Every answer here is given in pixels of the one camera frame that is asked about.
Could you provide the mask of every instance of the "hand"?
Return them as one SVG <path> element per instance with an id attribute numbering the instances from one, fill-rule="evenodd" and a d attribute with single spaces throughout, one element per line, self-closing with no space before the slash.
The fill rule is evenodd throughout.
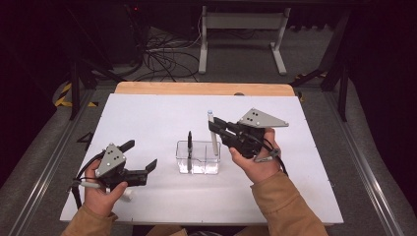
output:
<path id="1" fill-rule="evenodd" d="M 98 168 L 100 160 L 95 160 L 85 172 L 88 182 L 98 183 L 95 180 L 95 169 Z M 123 195 L 127 182 L 122 182 L 109 194 L 106 193 L 106 189 L 86 188 L 84 205 L 88 207 L 92 212 L 107 217 L 110 215 L 116 201 Z"/>
<path id="2" fill-rule="evenodd" d="M 266 128 L 264 138 L 268 140 L 274 148 L 279 148 L 278 144 L 275 141 L 275 130 L 272 128 Z M 255 162 L 254 158 L 247 159 L 242 156 L 239 151 L 231 147 L 230 153 L 232 154 L 232 160 L 237 165 L 239 165 L 243 171 L 245 171 L 248 178 L 254 183 L 257 184 L 268 177 L 274 175 L 276 172 L 280 170 L 279 162 L 274 158 L 271 161 L 266 162 Z M 268 151 L 265 148 L 261 148 L 258 157 L 267 157 L 270 156 Z"/>

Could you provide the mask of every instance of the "brown sleeve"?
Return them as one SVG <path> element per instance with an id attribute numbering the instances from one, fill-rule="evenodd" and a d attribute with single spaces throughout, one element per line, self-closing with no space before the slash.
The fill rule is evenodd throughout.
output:
<path id="1" fill-rule="evenodd" d="M 82 205 L 61 236 L 110 235 L 111 226 L 116 219 L 117 215 L 114 213 L 103 217 Z"/>
<path id="2" fill-rule="evenodd" d="M 268 221 L 271 236 L 328 235 L 322 222 L 281 171 L 251 188 L 255 201 Z"/>

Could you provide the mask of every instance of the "pen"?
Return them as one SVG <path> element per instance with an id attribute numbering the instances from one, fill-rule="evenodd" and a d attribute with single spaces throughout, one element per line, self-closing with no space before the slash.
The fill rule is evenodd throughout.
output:
<path id="1" fill-rule="evenodd" d="M 191 169 L 193 168 L 192 165 L 192 159 L 191 159 L 191 155 L 193 152 L 193 137 L 191 136 L 191 131 L 188 132 L 188 143 L 187 143 L 187 147 L 188 147 L 188 161 L 187 161 L 187 170 L 188 173 L 191 173 Z"/>
<path id="2" fill-rule="evenodd" d="M 208 120 L 214 123 L 214 117 L 212 116 L 212 111 L 208 111 Z M 217 146 L 217 138 L 215 136 L 215 132 L 211 132 L 211 141 L 212 141 L 212 150 L 214 151 L 214 155 L 218 156 L 218 146 Z"/>

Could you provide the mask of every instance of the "clear plastic container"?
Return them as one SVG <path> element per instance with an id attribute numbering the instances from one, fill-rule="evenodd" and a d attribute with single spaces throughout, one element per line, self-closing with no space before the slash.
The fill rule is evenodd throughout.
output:
<path id="1" fill-rule="evenodd" d="M 214 155 L 212 142 L 192 141 L 191 158 L 188 154 L 188 142 L 177 143 L 176 158 L 180 173 L 183 174 L 217 174 L 220 164 L 220 142 L 217 142 L 218 155 Z"/>

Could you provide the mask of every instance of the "white tabletop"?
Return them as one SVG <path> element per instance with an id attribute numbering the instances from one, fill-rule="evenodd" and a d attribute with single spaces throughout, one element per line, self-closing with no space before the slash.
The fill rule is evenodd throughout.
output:
<path id="1" fill-rule="evenodd" d="M 125 152 L 125 168 L 144 169 L 158 159 L 147 185 L 130 187 L 134 197 L 116 203 L 113 211 L 122 223 L 266 223 L 253 199 L 251 182 L 232 162 L 226 146 L 221 146 L 216 175 L 180 174 L 175 158 L 177 142 L 186 141 L 189 131 L 194 141 L 210 141 L 208 110 L 234 123 L 253 107 L 289 123 L 289 127 L 275 130 L 290 179 L 323 223 L 342 223 L 296 96 L 111 94 L 82 166 L 108 144 L 121 146 L 129 140 L 135 140 L 136 145 Z M 83 201 L 84 188 L 80 191 Z M 69 221 L 76 211 L 74 197 L 70 194 L 60 219 Z"/>

